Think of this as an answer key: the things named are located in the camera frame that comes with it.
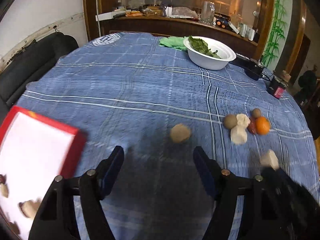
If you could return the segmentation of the black leather sofa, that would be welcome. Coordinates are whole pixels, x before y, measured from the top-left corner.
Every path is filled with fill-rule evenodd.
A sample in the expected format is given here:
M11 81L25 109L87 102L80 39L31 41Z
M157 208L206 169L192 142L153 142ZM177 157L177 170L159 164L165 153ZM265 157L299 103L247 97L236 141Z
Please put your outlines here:
M77 48L79 46L74 37L55 32L33 41L18 54L1 74L1 118L17 102L28 83L39 80L59 58Z

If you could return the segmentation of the small orange tangerine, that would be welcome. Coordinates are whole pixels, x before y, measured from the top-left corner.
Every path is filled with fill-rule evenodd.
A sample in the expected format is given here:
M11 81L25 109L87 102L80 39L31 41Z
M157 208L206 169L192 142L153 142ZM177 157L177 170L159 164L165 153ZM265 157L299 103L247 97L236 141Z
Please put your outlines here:
M259 135L267 135L271 129L270 122L264 116L260 116L255 120L255 129Z

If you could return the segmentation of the green cloth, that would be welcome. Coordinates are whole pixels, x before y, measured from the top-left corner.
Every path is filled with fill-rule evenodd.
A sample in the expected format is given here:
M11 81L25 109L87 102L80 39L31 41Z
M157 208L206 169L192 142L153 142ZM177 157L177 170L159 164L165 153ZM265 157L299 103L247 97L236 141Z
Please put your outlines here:
M172 48L180 51L187 51L187 47L184 45L185 37L163 37L159 40L159 45L161 47Z

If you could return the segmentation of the brown round longan fruit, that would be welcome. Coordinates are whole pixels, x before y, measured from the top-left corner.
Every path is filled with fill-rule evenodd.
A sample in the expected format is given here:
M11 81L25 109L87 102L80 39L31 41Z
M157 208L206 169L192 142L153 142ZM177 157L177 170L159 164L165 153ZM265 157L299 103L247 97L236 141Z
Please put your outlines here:
M238 124L238 120L234 114L225 116L223 125L226 129L233 129Z

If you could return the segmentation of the brown longan on cloth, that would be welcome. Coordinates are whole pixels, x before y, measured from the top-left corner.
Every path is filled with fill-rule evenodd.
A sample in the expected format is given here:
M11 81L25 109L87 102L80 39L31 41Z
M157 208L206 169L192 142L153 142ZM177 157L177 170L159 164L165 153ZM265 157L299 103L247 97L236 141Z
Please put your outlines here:
M172 142L177 144L188 140L190 136L191 136L191 129L188 126L185 126L184 124L176 124L170 130L170 138Z

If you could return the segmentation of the white bowl with greens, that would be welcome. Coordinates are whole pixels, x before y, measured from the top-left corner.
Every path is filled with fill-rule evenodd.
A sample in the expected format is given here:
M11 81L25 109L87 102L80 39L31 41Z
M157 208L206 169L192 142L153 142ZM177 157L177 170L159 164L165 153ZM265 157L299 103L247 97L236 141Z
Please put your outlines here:
M189 59L207 70L221 70L236 59L236 53L224 43L208 37L188 36L183 40Z

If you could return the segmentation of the dark jar pink label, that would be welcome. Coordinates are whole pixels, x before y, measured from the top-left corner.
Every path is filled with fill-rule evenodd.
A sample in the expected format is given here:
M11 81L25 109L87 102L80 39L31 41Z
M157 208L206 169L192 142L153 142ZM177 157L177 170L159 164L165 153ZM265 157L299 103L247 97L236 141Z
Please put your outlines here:
M268 85L267 92L276 99L280 99L287 88L287 82L283 79L274 76Z

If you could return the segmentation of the wooden sideboard cabinet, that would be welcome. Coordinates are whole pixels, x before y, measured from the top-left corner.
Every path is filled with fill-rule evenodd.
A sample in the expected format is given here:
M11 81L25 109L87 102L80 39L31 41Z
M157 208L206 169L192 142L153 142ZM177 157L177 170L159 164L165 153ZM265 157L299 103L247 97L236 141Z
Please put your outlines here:
M215 4L213 24L200 21L204 1ZM120 31L156 36L204 36L258 58L270 31L274 0L83 0L87 36Z

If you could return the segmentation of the blue plaid tablecloth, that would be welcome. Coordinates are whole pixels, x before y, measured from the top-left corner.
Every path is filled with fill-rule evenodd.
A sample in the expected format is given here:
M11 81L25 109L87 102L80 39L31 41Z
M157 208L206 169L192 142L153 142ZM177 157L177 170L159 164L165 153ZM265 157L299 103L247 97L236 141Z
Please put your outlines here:
M315 145L290 94L274 98L264 80L251 80L232 64L200 68L150 34L89 42L28 84L18 105L87 133L76 176L115 146L124 149L121 171L101 204L116 239L202 238L214 204L194 165L196 146L241 177L257 174L260 156L273 150L290 177L319 198ZM269 133L245 129L247 142L234 144L225 116L250 118L254 108L270 122ZM176 124L191 129L179 144L170 138Z

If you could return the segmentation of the beige candy in tray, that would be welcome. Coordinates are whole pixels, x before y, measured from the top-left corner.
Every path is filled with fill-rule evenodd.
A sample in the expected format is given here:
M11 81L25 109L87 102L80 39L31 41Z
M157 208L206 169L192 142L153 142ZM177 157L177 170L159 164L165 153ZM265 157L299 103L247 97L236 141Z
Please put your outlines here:
M18 207L25 217L34 219L40 205L41 200L37 199L36 201L28 200L26 202L20 202Z
M3 197L8 198L9 190L7 184L0 184L0 192Z

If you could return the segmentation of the beige candy aside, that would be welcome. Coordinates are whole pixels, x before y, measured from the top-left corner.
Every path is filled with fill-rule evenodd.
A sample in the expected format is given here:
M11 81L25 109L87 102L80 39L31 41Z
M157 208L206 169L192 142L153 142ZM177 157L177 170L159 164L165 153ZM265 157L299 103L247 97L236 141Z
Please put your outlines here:
M274 170L279 169L279 160L273 150L268 150L260 157L260 165L262 167L271 167Z

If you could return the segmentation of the red rimmed white tray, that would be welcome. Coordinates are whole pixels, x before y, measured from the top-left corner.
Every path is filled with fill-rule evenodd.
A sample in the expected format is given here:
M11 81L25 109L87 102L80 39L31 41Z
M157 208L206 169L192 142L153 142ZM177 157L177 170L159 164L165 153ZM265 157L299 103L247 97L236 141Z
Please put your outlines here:
M1 215L18 239L28 239L34 219L23 215L20 202L43 200L53 179L71 178L86 135L22 107L14 106L1 124Z

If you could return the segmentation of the black power adapter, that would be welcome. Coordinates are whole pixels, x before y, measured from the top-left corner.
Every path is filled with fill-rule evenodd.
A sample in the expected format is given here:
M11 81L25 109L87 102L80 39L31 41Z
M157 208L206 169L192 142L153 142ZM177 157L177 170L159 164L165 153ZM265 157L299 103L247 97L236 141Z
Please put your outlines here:
M255 81L258 81L263 77L264 67L259 61L236 53L236 58L231 61L231 64L242 68L245 71L245 74Z

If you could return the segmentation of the clear glass pitcher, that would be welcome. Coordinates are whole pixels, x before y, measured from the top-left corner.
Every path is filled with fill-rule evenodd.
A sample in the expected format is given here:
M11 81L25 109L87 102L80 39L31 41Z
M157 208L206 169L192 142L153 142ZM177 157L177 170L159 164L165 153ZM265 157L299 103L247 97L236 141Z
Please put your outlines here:
M200 21L205 24L213 24L215 14L215 4L210 1L204 1L201 11Z

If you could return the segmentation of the small brown longan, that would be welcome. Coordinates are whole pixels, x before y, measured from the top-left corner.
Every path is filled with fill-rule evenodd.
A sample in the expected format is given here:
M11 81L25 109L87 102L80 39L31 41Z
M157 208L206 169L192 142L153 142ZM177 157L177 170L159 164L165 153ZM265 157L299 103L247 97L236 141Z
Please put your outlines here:
M261 110L259 108L254 108L251 111L251 115L253 116L253 118L257 119L257 118L262 116L262 113L261 113Z

